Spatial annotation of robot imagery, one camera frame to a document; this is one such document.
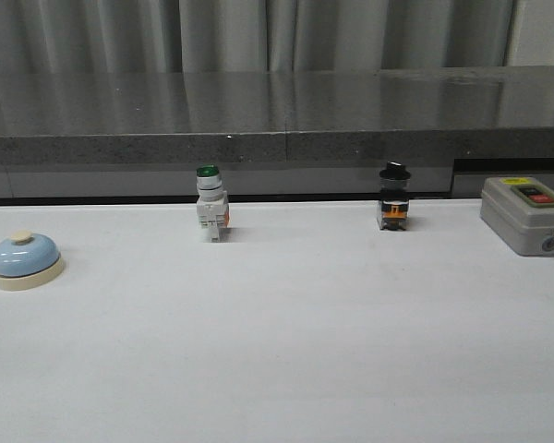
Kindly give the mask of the blue and cream desk bell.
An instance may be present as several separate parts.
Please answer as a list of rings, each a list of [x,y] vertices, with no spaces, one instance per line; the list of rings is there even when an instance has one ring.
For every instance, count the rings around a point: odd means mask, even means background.
[[[0,290],[24,291],[57,278],[65,261],[52,238],[19,231],[0,243]]]

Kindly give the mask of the grey stone counter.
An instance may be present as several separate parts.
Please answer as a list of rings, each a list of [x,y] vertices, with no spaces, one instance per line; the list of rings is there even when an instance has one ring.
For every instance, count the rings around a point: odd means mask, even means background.
[[[554,188],[554,67],[0,75],[0,205],[191,202],[217,165],[234,201],[414,198],[493,175]]]

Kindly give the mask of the grey curtain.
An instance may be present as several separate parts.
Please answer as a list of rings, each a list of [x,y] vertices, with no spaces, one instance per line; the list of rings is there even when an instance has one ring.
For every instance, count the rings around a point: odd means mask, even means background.
[[[554,66],[554,1],[0,1],[0,74]]]

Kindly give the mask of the green pushbutton switch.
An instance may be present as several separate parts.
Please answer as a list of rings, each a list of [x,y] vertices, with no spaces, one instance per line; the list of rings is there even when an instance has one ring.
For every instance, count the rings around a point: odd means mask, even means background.
[[[221,240],[224,229],[230,220],[228,193],[217,165],[208,164],[196,170],[196,203],[199,226],[205,229],[212,242]]]

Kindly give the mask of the black selector switch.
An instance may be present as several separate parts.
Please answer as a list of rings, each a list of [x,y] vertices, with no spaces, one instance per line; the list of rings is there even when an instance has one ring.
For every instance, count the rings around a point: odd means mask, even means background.
[[[387,162],[379,172],[380,192],[377,222],[381,230],[404,231],[409,211],[407,187],[411,174],[399,162]]]

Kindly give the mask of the grey start-stop switch box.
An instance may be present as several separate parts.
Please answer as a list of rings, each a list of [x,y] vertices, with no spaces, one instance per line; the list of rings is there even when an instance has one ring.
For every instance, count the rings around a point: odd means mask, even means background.
[[[487,178],[480,217],[518,255],[554,257],[554,190],[535,178]]]

